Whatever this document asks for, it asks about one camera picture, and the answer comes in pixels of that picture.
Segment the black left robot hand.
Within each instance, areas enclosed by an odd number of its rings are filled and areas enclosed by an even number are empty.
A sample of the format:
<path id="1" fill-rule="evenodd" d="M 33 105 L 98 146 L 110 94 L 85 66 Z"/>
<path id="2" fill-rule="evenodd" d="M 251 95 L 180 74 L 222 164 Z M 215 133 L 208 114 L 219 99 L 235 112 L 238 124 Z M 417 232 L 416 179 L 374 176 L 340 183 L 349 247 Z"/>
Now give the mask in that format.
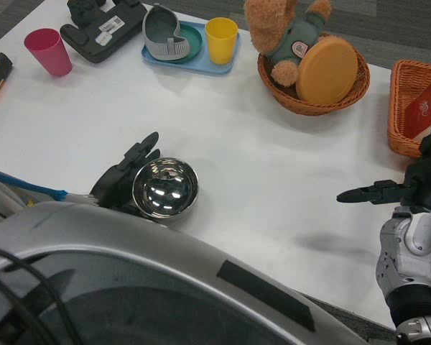
<path id="1" fill-rule="evenodd" d="M 142 216 L 133 201 L 132 187 L 139 170 L 160 157 L 160 150 L 154 148 L 158 139 L 157 132 L 151 133 L 142 142 L 134 144 L 119 164 L 105 171 L 91 190 L 100 207 Z"/>

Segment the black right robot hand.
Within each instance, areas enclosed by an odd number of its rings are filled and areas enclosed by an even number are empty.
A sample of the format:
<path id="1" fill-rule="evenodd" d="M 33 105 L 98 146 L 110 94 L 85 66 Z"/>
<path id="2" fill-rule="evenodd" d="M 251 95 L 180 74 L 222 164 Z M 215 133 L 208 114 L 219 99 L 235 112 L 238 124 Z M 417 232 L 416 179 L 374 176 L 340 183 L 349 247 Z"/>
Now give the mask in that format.
<path id="1" fill-rule="evenodd" d="M 368 187 L 347 190 L 337 195 L 340 203 L 370 202 L 374 205 L 401 203 L 431 211 L 431 132 L 420 143 L 420 157 L 407 167 L 404 182 L 376 181 Z"/>

